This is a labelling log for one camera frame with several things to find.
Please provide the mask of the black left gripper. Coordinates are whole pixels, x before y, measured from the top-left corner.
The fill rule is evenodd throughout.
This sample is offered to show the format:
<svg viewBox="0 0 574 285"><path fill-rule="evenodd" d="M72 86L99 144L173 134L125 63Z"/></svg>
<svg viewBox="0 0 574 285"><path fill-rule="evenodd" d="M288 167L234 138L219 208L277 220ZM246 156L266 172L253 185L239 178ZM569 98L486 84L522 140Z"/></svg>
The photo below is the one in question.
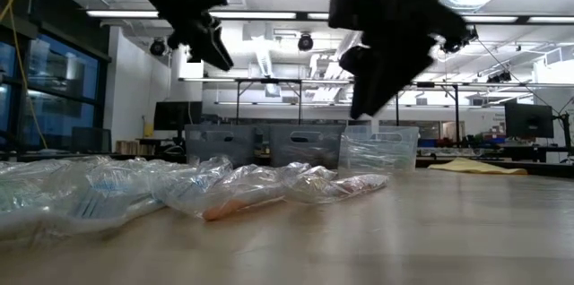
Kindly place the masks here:
<svg viewBox="0 0 574 285"><path fill-rule="evenodd" d="M209 10L226 5L227 0L178 0L166 16L173 32L167 39L170 48L188 45L192 57L223 71L233 67L233 61L222 42L222 30L215 29L215 19Z"/></svg>

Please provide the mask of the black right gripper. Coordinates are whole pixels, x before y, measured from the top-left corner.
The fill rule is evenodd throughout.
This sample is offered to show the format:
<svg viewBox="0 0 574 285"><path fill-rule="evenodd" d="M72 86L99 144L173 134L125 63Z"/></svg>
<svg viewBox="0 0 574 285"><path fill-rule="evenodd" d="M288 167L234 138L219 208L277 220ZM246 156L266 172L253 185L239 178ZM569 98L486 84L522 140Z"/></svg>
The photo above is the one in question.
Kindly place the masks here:
<svg viewBox="0 0 574 285"><path fill-rule="evenodd" d="M329 26L361 33L340 59L354 76L351 118L374 116L432 65L437 36L458 43L468 34L465 20L438 0L330 0Z"/></svg>

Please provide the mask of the clear plastic bin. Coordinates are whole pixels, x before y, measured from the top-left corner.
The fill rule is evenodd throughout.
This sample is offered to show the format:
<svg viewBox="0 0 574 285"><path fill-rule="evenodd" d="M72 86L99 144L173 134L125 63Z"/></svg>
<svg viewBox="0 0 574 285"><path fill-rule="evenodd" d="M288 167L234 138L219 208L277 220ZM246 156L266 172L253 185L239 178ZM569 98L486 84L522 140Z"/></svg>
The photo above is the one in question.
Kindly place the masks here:
<svg viewBox="0 0 574 285"><path fill-rule="evenodd" d="M371 126L348 126L342 134L341 149L352 146L370 148L388 148L408 150L415 156L418 147L419 128L412 126L379 126L376 129ZM339 168L354 172L385 172L385 173L405 173L415 170L415 165L411 169L397 168L347 168L338 165Z"/></svg>

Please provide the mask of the grey translucent plastic bin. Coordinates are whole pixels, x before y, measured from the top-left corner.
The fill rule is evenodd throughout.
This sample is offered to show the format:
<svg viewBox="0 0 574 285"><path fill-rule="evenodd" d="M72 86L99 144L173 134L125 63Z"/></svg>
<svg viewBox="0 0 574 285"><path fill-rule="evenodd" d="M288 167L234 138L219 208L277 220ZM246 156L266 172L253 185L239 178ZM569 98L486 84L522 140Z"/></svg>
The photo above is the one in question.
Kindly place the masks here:
<svg viewBox="0 0 574 285"><path fill-rule="evenodd" d="M188 162L225 156L234 167L241 167L255 161L256 128L252 125L186 125L185 140Z"/></svg>
<svg viewBox="0 0 574 285"><path fill-rule="evenodd" d="M283 167L292 162L337 168L345 125L271 125L270 163Z"/></svg>

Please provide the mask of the long ceiling light strip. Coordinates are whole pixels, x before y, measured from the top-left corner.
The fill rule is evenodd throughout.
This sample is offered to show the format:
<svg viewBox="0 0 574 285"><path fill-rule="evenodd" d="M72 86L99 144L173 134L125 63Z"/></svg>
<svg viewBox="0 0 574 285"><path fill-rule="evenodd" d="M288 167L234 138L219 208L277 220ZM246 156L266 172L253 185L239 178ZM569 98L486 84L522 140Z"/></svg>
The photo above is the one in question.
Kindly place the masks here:
<svg viewBox="0 0 574 285"><path fill-rule="evenodd" d="M87 10L90 17L99 19L159 19L156 11L150 10ZM224 20L277 20L299 22L326 22L328 13L308 12L256 12L256 11L215 11L211 15ZM473 24L518 24L518 25L574 25L574 16L560 15L496 15L496 14L462 14L466 22Z"/></svg>

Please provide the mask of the black computer monitor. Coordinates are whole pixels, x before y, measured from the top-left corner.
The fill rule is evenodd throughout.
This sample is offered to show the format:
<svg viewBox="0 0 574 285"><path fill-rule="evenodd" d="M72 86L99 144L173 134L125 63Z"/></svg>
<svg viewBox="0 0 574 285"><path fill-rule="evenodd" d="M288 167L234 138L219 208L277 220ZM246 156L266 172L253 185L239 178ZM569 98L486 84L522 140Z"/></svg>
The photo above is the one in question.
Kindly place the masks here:
<svg viewBox="0 0 574 285"><path fill-rule="evenodd" d="M161 101L156 103L153 130L175 131L175 143L182 143L185 125L199 124L203 113L202 101Z"/></svg>
<svg viewBox="0 0 574 285"><path fill-rule="evenodd" d="M553 138L552 108L518 103L505 104L506 136Z"/></svg>

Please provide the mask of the yellow cloth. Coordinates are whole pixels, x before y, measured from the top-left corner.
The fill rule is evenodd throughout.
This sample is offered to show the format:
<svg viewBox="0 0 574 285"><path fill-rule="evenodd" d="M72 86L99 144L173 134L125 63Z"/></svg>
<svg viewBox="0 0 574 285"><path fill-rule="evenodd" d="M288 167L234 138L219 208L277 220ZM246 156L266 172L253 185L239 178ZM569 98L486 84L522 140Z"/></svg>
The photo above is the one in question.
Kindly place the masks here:
<svg viewBox="0 0 574 285"><path fill-rule="evenodd" d="M429 169L469 174L527 175L524 168L503 168L477 160L456 158L444 164L431 164Z"/></svg>

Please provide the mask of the wooden rack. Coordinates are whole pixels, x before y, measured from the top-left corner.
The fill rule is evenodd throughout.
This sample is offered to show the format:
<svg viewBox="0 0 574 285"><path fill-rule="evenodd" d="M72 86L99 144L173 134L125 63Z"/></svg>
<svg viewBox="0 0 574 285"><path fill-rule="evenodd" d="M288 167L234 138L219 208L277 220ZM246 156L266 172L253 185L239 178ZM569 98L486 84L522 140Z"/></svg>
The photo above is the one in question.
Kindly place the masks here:
<svg viewBox="0 0 574 285"><path fill-rule="evenodd" d="M121 155L152 155L153 147L139 141L116 141L116 153Z"/></svg>

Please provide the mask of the dark grey chair back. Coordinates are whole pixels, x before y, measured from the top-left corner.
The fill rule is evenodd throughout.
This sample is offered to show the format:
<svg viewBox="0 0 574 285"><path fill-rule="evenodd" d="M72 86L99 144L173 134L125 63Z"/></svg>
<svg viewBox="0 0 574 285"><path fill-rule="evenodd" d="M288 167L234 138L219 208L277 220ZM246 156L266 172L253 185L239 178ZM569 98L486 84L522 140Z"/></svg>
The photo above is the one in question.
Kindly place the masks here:
<svg viewBox="0 0 574 285"><path fill-rule="evenodd" d="M111 131L94 127L72 129L71 151L80 153L111 153Z"/></svg>

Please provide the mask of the large glass window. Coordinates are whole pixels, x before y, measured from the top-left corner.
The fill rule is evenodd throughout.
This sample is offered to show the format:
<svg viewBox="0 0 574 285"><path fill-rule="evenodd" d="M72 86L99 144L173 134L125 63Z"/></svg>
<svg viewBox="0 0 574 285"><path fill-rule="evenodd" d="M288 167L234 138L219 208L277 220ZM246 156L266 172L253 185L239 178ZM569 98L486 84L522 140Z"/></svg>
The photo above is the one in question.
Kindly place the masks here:
<svg viewBox="0 0 574 285"><path fill-rule="evenodd" d="M0 29L0 150L67 150L74 127L101 128L103 66L47 34Z"/></svg>

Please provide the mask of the black workstation frame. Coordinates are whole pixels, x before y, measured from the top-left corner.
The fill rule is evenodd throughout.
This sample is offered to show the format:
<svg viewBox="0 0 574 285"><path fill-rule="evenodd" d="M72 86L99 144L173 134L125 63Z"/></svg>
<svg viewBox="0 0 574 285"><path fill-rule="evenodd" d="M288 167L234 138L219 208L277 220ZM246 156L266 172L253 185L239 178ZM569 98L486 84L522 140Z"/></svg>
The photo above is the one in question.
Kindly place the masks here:
<svg viewBox="0 0 574 285"><path fill-rule="evenodd" d="M388 103L396 120L454 122L468 134L504 131L507 103L552 106L550 92L574 92L574 83L414 82Z"/></svg>
<svg viewBox="0 0 574 285"><path fill-rule="evenodd" d="M234 105L236 107L235 118L236 122L239 122L239 109L241 105L251 105L251 106L284 106L284 107L296 107L298 109L298 124L301 125L303 121L303 86L305 84L317 85L317 86L347 86L353 83L353 80L314 80L314 79L294 79L294 78L230 78L230 77L213 77L213 78L179 78L180 82L201 82L201 83L233 83L236 85L236 100L234 102L229 102L229 105ZM241 96L247 90L249 90L254 83L259 83L261 85L274 84L274 85L287 85L296 95L298 101L296 103L286 103L286 102L241 102Z"/></svg>

